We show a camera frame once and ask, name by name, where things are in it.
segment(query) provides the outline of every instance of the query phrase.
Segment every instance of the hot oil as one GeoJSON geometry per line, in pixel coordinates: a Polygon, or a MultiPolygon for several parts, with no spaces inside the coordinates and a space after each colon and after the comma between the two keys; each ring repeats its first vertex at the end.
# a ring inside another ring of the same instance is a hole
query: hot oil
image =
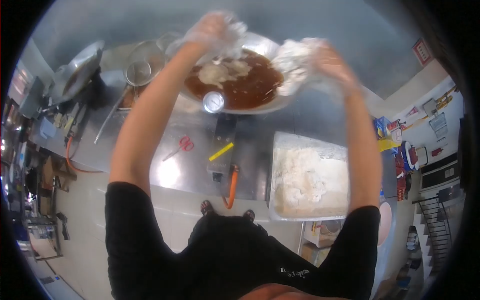
{"type": "Polygon", "coordinates": [[[270,60],[250,50],[244,50],[244,58],[252,69],[247,76],[237,77],[236,80],[222,82],[223,89],[216,85],[204,84],[198,78],[201,66],[195,66],[185,80],[185,86],[190,93],[202,101],[208,92],[220,92],[226,98],[226,109],[250,109],[256,108],[272,101],[276,96],[276,87],[283,83],[283,75],[273,69],[270,60]]]}

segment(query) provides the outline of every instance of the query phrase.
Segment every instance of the staircase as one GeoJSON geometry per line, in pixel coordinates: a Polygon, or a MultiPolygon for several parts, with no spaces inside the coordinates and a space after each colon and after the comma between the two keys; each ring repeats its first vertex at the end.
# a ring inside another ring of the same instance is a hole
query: staircase
{"type": "Polygon", "coordinates": [[[419,236],[423,281],[427,284],[431,277],[435,277],[442,269],[452,246],[452,236],[445,208],[438,202],[438,197],[413,203],[415,204],[413,225],[419,236]]]}

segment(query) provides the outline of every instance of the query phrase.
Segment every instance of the sandal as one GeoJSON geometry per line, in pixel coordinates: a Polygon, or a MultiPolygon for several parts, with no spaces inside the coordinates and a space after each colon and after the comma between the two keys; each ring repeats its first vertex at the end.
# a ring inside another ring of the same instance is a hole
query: sandal
{"type": "Polygon", "coordinates": [[[249,219],[253,223],[255,220],[255,213],[253,210],[249,209],[243,214],[243,217],[249,219]]]}
{"type": "Polygon", "coordinates": [[[202,204],[200,204],[200,212],[203,216],[206,216],[207,214],[214,213],[215,210],[213,210],[213,206],[210,201],[205,200],[202,202],[202,204]]]}

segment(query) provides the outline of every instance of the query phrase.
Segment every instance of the red scissors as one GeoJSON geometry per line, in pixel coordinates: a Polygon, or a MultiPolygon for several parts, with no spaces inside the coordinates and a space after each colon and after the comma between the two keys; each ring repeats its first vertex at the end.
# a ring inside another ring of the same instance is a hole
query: red scissors
{"type": "Polygon", "coordinates": [[[182,137],[179,141],[179,147],[177,150],[173,151],[172,153],[170,153],[167,157],[165,157],[162,161],[166,161],[167,159],[169,159],[170,157],[174,156],[175,154],[177,154],[180,150],[183,150],[183,151],[190,151],[193,149],[193,143],[190,142],[190,138],[185,135],[184,137],[182,137]]]}

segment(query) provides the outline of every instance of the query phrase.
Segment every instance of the orange gas hose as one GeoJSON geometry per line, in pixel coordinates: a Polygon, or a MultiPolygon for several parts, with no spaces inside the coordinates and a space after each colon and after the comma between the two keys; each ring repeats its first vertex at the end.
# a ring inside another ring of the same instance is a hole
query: orange gas hose
{"type": "Polygon", "coordinates": [[[232,209],[233,201],[235,201],[235,190],[237,188],[237,176],[239,173],[239,167],[237,165],[233,166],[233,174],[232,174],[232,183],[230,184],[230,197],[228,198],[228,202],[225,197],[222,196],[223,204],[227,209],[232,209]]]}
{"type": "Polygon", "coordinates": [[[85,171],[85,170],[80,170],[76,167],[74,167],[72,165],[72,163],[70,162],[70,156],[68,154],[68,152],[70,151],[70,145],[72,144],[72,140],[73,140],[73,136],[71,136],[69,139],[68,139],[68,143],[67,143],[67,151],[66,151],[66,154],[65,154],[65,157],[67,158],[67,164],[69,167],[71,167],[73,170],[77,171],[77,172],[82,172],[82,173],[103,173],[102,171],[85,171]]]}

